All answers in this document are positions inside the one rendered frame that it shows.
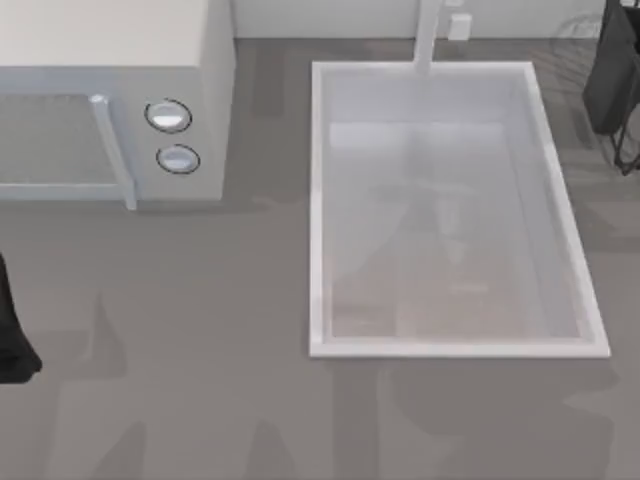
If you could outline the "white sink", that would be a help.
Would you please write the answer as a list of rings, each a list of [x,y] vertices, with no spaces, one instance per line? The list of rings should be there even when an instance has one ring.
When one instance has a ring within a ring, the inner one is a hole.
[[[312,65],[315,358],[611,354],[533,65]]]

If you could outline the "small round microwave knob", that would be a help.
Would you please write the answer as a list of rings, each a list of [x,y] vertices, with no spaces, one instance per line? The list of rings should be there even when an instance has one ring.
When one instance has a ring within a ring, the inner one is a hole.
[[[201,159],[191,147],[174,144],[160,148],[155,155],[156,163],[164,171],[173,175],[190,175],[198,170]]]

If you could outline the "pale microwave oven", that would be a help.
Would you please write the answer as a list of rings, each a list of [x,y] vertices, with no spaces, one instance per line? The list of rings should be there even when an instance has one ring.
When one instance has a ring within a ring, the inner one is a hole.
[[[0,0],[0,95],[109,96],[137,207],[222,198],[235,68],[230,0]],[[147,123],[163,99],[189,108],[187,130]],[[197,171],[158,166],[174,144],[198,153]]]

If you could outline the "large round microwave knob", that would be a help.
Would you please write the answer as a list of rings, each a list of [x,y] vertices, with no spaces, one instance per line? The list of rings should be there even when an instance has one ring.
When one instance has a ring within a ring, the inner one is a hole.
[[[183,132],[193,121],[189,108],[175,99],[148,103],[144,109],[144,117],[152,128],[166,134]]]

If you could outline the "tall white tap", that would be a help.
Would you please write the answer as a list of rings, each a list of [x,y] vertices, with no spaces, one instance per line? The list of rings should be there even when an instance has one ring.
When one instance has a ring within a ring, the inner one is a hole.
[[[442,0],[419,0],[413,65],[420,75],[430,69]]]

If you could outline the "microwave oven door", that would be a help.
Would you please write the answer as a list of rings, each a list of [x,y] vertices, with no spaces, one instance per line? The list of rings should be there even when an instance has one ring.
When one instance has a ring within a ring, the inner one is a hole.
[[[0,201],[122,201],[90,95],[0,95]]]

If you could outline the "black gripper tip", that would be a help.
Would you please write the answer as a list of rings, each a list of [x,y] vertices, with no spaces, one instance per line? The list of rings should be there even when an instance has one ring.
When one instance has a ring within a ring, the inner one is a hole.
[[[0,385],[25,384],[42,368],[43,362],[19,322],[0,253]]]

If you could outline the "white wall socket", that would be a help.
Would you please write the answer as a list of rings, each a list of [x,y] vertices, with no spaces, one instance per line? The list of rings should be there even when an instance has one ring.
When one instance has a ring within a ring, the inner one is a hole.
[[[472,31],[472,15],[469,13],[454,13],[450,17],[448,40],[468,41]]]

